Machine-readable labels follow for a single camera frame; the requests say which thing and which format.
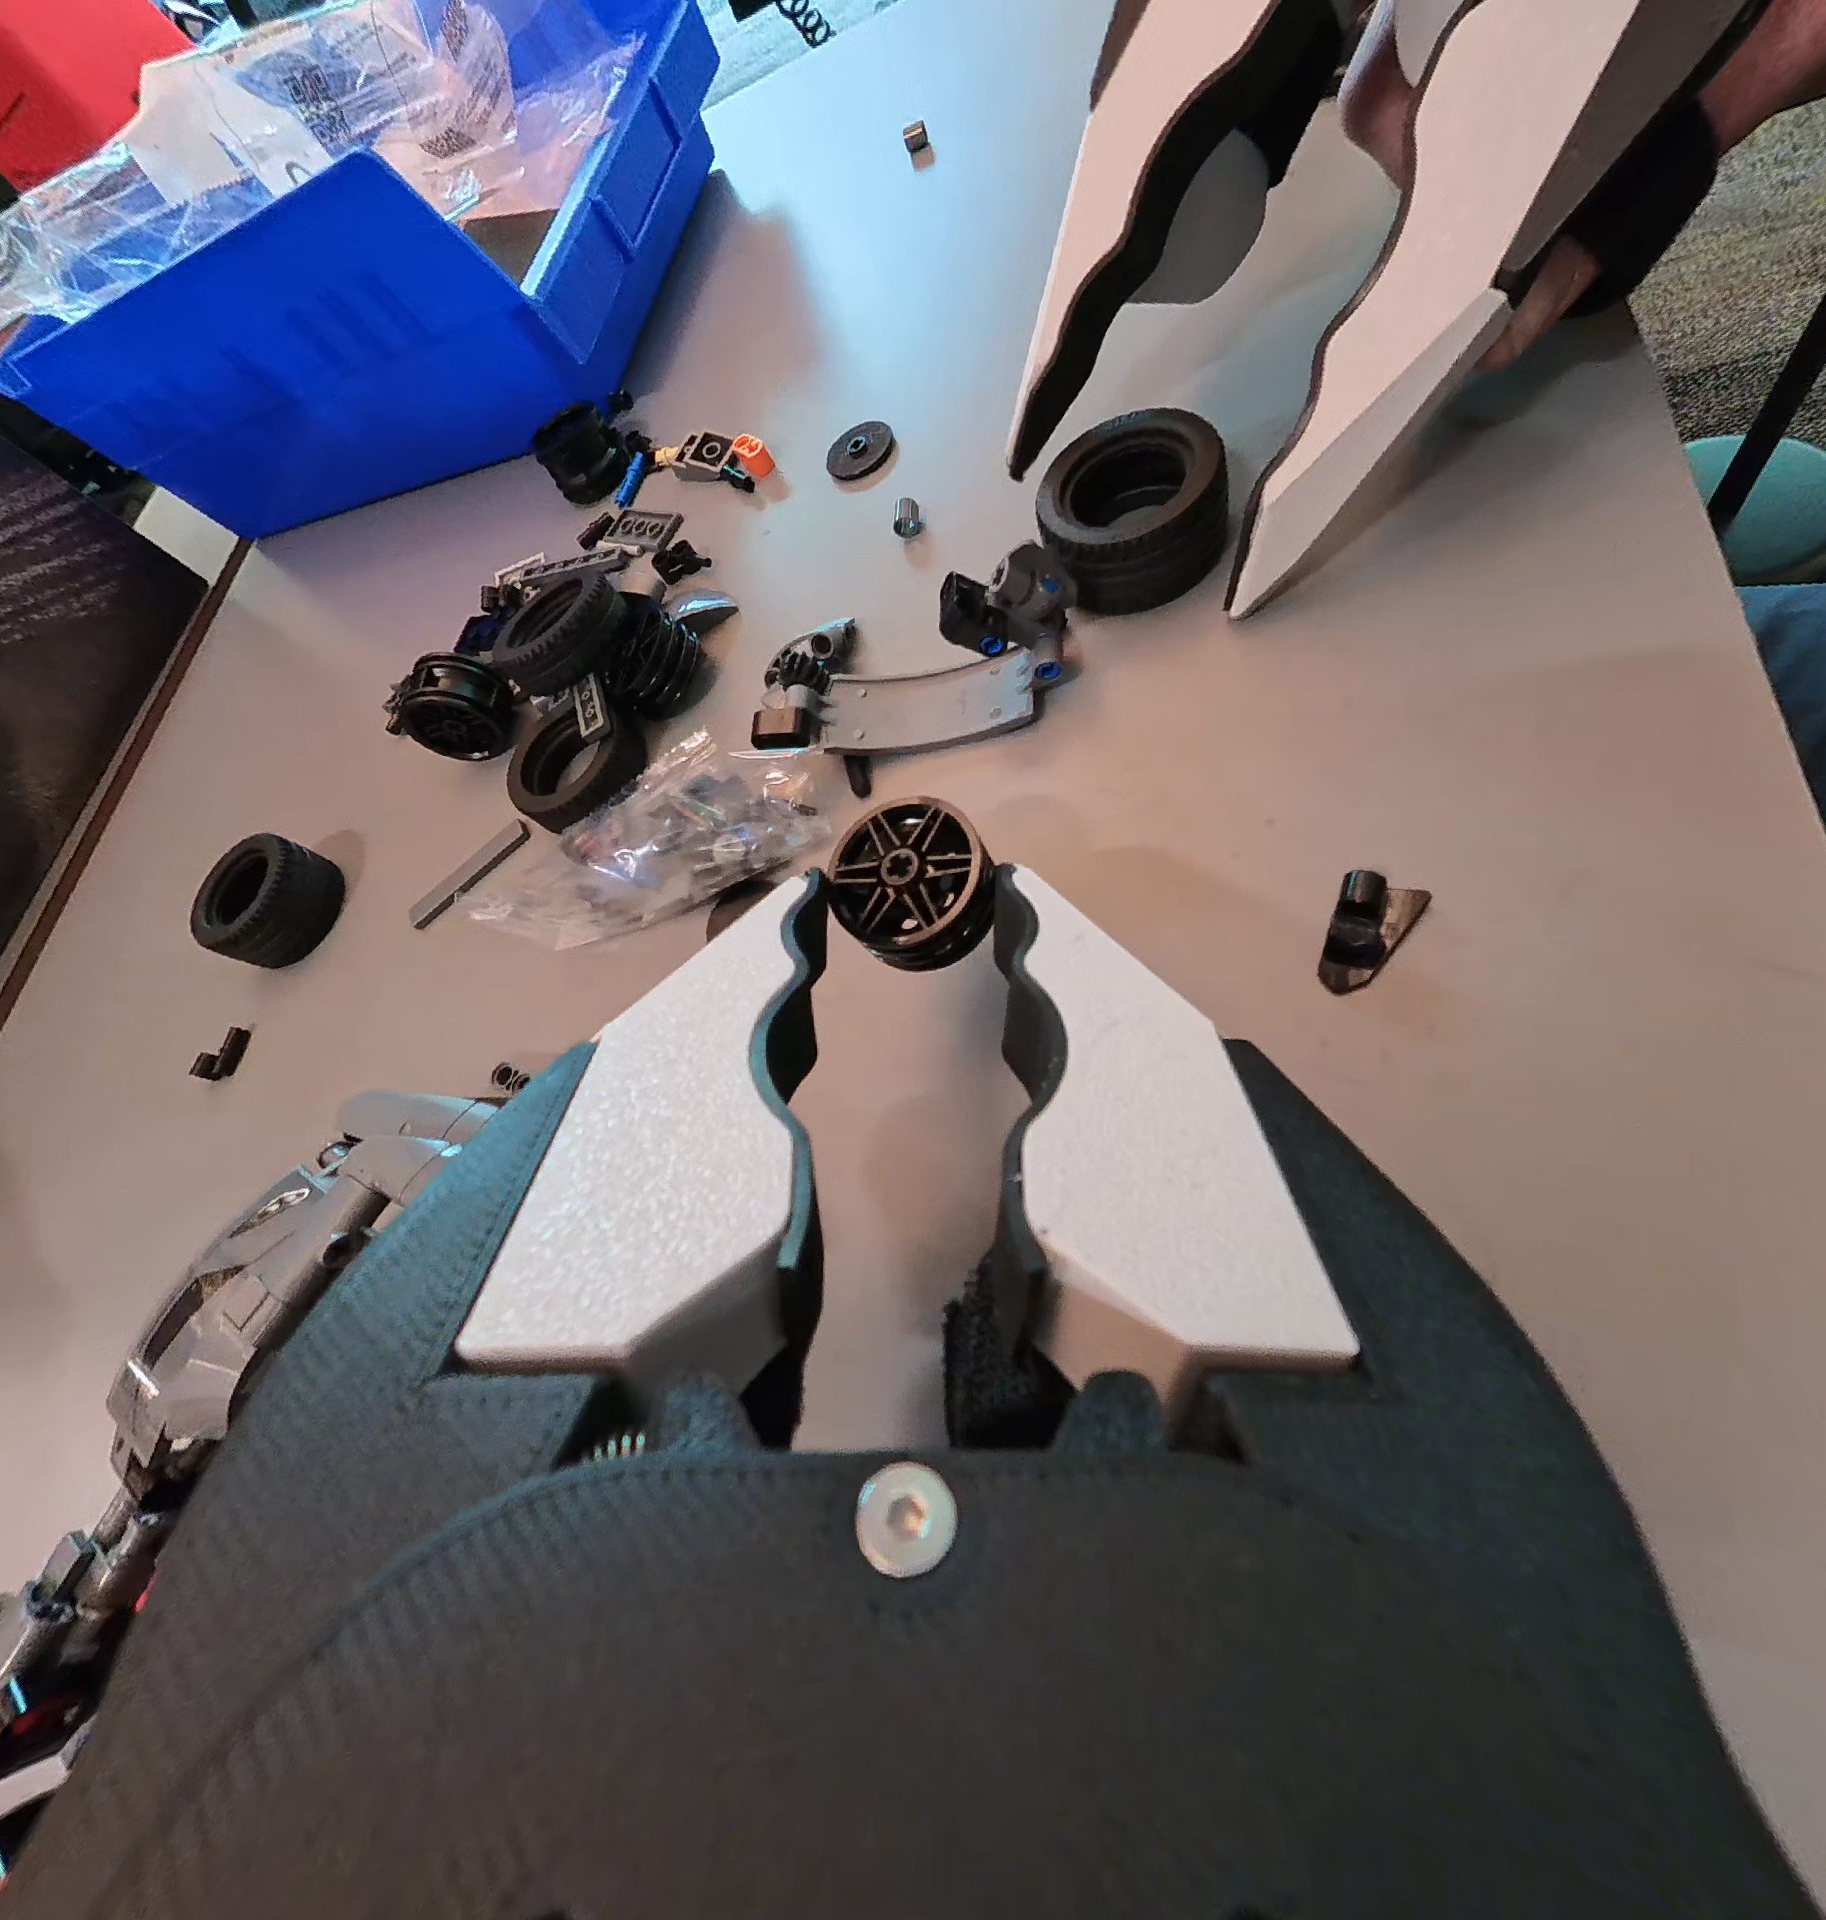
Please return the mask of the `grey toy brick bar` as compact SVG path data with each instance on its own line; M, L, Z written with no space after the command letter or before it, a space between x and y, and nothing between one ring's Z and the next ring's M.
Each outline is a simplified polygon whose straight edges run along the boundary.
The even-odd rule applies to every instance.
M492 876L492 873L518 852L529 839L531 824L524 819L514 819L494 829L486 843L469 850L450 873L446 873L446 876L430 886L419 900L412 903L405 918L406 924L413 931L430 929L430 924L450 914L486 876Z

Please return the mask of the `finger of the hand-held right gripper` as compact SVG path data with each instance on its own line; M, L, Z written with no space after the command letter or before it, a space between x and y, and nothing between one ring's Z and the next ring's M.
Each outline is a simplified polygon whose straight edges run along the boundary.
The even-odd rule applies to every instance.
M1121 311L1207 301L1310 128L1310 2L1118 2L1006 441L1023 479Z
M1226 595L1234 619L1322 563L1497 338L1559 229L1746 33L1748 4L1404 2L1374 21L1412 91L1409 173L1251 498Z

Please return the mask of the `black triangular toy brick panel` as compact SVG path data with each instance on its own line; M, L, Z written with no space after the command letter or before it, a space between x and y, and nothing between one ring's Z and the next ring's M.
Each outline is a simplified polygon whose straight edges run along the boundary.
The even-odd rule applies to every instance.
M1429 905L1431 893L1423 887L1388 886L1367 867L1345 873L1315 964L1319 986L1334 996L1367 989Z

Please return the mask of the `blue storage bin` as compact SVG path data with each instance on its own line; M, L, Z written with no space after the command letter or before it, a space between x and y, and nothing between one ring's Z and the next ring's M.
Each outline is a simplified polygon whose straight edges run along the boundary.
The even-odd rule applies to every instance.
M641 38L520 276L385 158L336 158L87 319L30 324L0 396L242 537L520 457L606 398L712 168L718 50L691 2L492 10L518 84L592 30Z

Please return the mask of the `small clear bag of pins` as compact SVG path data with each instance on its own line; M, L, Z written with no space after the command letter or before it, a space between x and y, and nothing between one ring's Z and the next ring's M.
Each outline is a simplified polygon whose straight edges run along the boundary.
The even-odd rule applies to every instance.
M688 732L553 844L482 881L463 916L554 952L628 937L814 858L831 797L817 750L727 750Z

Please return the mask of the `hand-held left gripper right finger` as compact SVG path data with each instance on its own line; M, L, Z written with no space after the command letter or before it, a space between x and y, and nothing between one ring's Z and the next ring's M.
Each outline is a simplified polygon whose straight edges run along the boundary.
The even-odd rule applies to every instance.
M1219 1372L1361 1358L1212 1021L1044 876L994 876L1000 1055L1026 1106L1000 1151L991 1317L1070 1387L1140 1376L1166 1428Z

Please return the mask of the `toy car set box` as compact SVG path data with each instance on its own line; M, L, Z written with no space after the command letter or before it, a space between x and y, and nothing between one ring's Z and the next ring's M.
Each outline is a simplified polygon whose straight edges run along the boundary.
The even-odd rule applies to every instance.
M0 1030L242 551L172 494L126 524L0 434Z

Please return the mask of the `grey curved panel assembly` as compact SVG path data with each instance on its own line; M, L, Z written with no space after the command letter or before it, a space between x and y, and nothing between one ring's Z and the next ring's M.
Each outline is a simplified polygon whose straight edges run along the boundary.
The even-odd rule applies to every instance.
M916 676L852 670L852 619L779 647L750 726L756 755L825 752L845 764L946 750L1028 726L1064 672L1070 567L1039 543L1013 546L987 582L942 579L941 635L959 661Z

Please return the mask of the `black spoked toy wheel rim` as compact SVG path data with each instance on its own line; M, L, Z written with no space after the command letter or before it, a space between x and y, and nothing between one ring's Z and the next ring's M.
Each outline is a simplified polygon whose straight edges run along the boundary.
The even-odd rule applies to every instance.
M937 972L991 931L997 861L950 803L881 803L833 844L828 905L830 918L889 969Z
M658 601L620 591L602 685L612 707L642 723L680 716L700 696L702 642Z
M516 689L491 663L465 653L429 653L392 685L385 732L406 737L442 759L491 764L516 742L516 710Z
M628 434L592 400L574 400L534 434L531 455L567 504L594 509L617 494L631 460Z

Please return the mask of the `red bag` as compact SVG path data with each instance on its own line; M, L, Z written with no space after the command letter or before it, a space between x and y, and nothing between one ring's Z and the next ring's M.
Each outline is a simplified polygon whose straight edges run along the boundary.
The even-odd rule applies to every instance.
M193 42L149 2L0 2L0 176L32 188L112 142L141 72Z

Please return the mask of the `person's right forearm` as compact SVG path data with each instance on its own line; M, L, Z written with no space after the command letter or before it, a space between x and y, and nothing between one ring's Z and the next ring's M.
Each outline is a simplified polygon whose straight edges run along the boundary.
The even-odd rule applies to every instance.
M1823 98L1826 2L1768 2L1697 94L1716 156L1778 113Z

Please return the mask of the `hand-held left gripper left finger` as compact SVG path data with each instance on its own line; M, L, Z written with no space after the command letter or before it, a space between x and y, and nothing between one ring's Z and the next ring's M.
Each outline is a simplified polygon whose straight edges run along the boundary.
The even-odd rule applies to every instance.
M783 881L608 1021L457 1335L480 1373L779 1377L822 1304L809 1142L828 876Z

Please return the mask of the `pile of small toy bricks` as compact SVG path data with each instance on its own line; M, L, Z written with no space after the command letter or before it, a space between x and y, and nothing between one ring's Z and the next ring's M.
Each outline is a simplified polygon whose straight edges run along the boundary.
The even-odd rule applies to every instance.
M681 514L620 510L599 514L562 559L540 554L499 567L478 591L478 614L503 619L541 586L590 572L653 601L659 610L704 636L740 614L731 594L709 586L709 567L712 562L686 540Z

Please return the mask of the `black rubber toy tyre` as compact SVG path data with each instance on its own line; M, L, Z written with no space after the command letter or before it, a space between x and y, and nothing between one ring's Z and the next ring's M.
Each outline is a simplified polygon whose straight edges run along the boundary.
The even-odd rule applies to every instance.
M566 692L608 663L626 606L602 572L541 582L503 618L492 667L529 699Z
M1214 427L1150 408L1078 436L1035 494L1039 540L1070 567L1093 616L1134 616L1177 601L1230 540L1230 469Z
M343 905L345 875L334 860L277 833L253 833L205 875L188 931L207 952L283 970L326 940Z
M508 797L534 829L564 833L590 820L645 770L645 739L623 714L610 714L599 737L587 737L567 701L527 728L508 764Z

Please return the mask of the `crumpled empty plastic bags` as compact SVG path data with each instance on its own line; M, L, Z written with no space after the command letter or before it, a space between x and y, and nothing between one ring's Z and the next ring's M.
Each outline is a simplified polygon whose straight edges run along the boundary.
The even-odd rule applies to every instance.
M649 37L590 4L474 2L313 4L210 37L0 215L0 331L83 322L350 156L463 228L559 211Z

